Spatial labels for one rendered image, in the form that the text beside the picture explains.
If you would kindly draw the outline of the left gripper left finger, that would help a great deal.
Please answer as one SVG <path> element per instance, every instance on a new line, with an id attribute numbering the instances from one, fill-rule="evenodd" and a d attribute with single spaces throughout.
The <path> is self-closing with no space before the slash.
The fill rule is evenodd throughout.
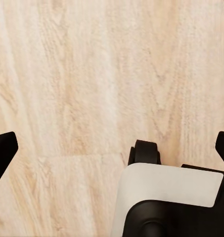
<path id="1" fill-rule="evenodd" d="M 11 163 L 18 151 L 18 143 L 15 133 L 9 132 L 0 135 L 0 178 Z"/>

